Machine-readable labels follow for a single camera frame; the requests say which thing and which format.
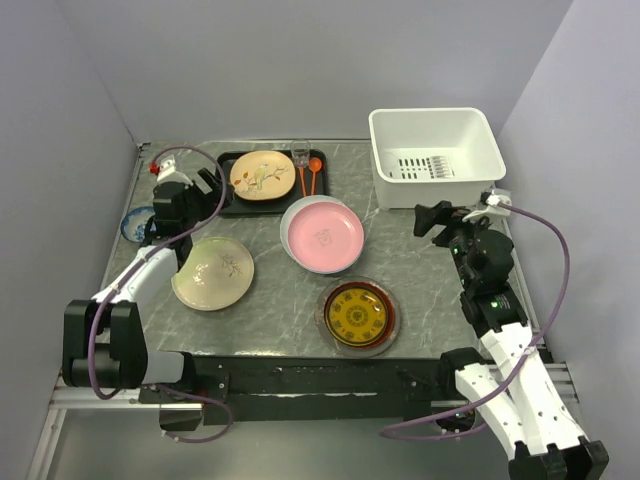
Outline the cream green leaf plate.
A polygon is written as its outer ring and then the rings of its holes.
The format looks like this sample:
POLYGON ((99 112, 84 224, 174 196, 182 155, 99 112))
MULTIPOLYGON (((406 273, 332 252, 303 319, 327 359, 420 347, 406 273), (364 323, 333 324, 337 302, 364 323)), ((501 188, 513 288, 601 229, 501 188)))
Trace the cream green leaf plate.
POLYGON ((239 301, 253 278, 254 261, 243 244, 229 237, 208 237, 193 244, 171 285, 184 305, 198 311, 217 311, 239 301))

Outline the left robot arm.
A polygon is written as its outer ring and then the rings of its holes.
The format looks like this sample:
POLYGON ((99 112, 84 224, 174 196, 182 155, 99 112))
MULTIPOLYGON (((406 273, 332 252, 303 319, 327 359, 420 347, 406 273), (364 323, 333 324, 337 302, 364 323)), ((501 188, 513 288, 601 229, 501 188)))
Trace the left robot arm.
POLYGON ((64 312, 62 378, 70 387, 90 387, 109 399, 123 389, 162 384, 172 399, 184 402, 198 390, 192 355, 152 351, 142 327, 142 312, 186 263, 196 226, 211 221, 227 202, 222 169, 198 172, 210 187, 165 181, 153 191, 153 216, 132 263, 89 300, 73 300, 64 312))

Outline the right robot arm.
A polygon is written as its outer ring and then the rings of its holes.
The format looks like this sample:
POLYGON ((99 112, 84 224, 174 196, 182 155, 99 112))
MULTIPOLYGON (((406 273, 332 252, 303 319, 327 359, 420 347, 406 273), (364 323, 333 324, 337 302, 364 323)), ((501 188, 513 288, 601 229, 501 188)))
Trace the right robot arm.
POLYGON ((495 380, 475 349, 458 349, 440 358, 439 390, 449 398, 463 396, 482 417, 507 455, 510 478, 600 478, 608 452, 588 438, 565 406, 509 284, 512 240, 491 229, 484 210, 441 201, 414 212, 416 236, 442 226, 432 242, 450 251, 463 287, 463 314, 502 377, 495 380))

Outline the white plastic bin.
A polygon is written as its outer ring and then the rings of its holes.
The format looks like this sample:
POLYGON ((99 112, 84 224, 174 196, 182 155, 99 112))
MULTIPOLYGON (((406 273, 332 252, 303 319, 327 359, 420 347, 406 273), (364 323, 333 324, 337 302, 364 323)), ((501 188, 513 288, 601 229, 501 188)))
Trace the white plastic bin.
POLYGON ((383 209, 472 206, 507 173, 485 114, 476 108, 376 109, 368 117, 371 169, 383 209))

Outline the beige bird-pattern plate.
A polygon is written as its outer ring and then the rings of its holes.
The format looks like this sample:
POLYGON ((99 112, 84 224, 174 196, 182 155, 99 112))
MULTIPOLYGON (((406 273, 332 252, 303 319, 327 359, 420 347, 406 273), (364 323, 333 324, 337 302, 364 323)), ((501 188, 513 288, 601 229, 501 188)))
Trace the beige bird-pattern plate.
POLYGON ((247 201, 284 197, 293 189, 295 180, 292 160, 278 151, 254 151, 241 155, 229 173, 235 195, 247 201))

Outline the white scalloped plate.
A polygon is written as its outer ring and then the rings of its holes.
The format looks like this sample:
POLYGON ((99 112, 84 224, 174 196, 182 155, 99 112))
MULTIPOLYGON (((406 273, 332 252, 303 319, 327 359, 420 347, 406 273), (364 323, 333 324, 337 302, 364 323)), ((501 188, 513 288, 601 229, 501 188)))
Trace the white scalloped plate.
POLYGON ((299 265, 303 265, 303 263, 296 257, 296 255, 291 251, 289 246, 289 227, 295 218, 295 216, 304 208, 309 205, 315 203, 334 203, 341 206, 345 206, 345 204, 331 196, 327 195, 314 195, 314 196, 306 196, 296 200, 293 204, 291 204, 288 209, 282 215, 282 219, 280 222, 280 240, 283 245, 285 252, 299 265))

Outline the blue white porcelain bowl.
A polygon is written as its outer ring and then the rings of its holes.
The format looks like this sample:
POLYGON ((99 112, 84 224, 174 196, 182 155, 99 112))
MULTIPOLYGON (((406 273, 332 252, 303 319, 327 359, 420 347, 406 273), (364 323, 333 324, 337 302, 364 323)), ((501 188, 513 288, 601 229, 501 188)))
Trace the blue white porcelain bowl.
POLYGON ((135 244, 141 244, 147 233, 156 230, 153 221, 154 209, 151 206, 141 206, 129 211, 120 224, 122 237, 135 244))

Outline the clear drinking glass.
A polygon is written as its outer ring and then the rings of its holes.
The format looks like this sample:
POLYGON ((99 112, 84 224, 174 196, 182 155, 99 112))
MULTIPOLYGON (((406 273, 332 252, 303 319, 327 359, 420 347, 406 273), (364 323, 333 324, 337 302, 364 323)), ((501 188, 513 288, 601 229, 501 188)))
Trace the clear drinking glass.
POLYGON ((310 162, 311 144, 307 140, 297 139, 291 142, 290 152, 294 165, 298 168, 306 168, 310 162))

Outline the black serving tray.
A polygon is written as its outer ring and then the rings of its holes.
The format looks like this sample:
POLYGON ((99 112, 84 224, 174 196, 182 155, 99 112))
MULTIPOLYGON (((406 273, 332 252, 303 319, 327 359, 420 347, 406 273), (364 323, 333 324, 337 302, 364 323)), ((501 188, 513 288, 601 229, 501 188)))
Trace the black serving tray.
MULTIPOLYGON (((259 151, 278 151, 285 154, 291 159, 289 150, 259 150, 259 151)), ((219 165, 226 171, 229 176, 230 170, 234 162, 241 156, 249 152, 236 151, 222 153, 217 161, 219 165)), ((296 200, 302 198, 300 179, 298 170, 295 167, 296 180, 293 189, 284 197, 267 201, 247 201, 239 198, 234 193, 233 203, 229 208, 222 208, 219 215, 221 217, 251 217, 259 215, 282 215, 288 207, 296 200)))

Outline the orange plastic spoon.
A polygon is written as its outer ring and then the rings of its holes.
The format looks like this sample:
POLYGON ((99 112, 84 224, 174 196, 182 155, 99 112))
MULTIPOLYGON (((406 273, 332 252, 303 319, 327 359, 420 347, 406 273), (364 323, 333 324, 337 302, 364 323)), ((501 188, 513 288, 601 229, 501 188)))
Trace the orange plastic spoon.
POLYGON ((323 168, 323 162, 320 158, 313 157, 310 159, 308 168, 311 171, 310 194, 314 195, 316 193, 317 175, 323 168))

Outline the yellow patterned plate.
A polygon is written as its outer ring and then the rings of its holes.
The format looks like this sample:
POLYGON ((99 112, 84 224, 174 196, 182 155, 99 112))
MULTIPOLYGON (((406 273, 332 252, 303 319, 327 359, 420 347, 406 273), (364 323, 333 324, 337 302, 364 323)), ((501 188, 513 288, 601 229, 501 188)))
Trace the yellow patterned plate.
POLYGON ((351 287, 330 298, 325 323, 339 342, 365 348, 384 336, 390 320, 385 302, 376 293, 351 287))

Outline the clear glass plate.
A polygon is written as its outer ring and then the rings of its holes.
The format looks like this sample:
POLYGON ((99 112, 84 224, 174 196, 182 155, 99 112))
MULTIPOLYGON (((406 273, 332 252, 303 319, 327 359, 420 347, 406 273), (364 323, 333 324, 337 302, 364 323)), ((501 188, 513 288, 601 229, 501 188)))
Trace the clear glass plate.
POLYGON ((338 352, 342 356, 356 358, 356 359, 364 359, 364 358, 375 357, 384 353, 395 342, 395 340, 398 338, 398 335, 401 329, 401 312, 400 312, 399 304, 396 301, 395 297, 392 295, 391 291, 387 289, 385 286, 367 277, 351 276, 351 277, 341 278, 331 283, 322 291, 322 293, 320 294, 320 296, 316 301, 315 310, 314 310, 314 321, 322 339, 336 352, 338 352), (359 350, 351 347, 346 347, 344 345, 339 345, 338 342, 330 336, 328 329, 323 324, 322 310, 323 310, 325 301, 328 299, 329 292, 333 290, 335 287, 350 281, 371 282, 374 285, 381 287, 383 292, 388 294, 391 297, 392 305, 395 307, 395 312, 397 314, 397 324, 392 330, 391 338, 389 340, 384 341, 381 345, 374 347, 371 350, 359 350))

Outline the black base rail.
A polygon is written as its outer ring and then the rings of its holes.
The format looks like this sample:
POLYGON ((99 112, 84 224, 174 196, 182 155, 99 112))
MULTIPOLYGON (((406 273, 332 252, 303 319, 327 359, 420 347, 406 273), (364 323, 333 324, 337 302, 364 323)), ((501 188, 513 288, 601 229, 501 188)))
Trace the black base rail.
POLYGON ((465 404, 440 361, 425 358, 197 356, 185 391, 206 425, 237 422, 399 418, 465 404))

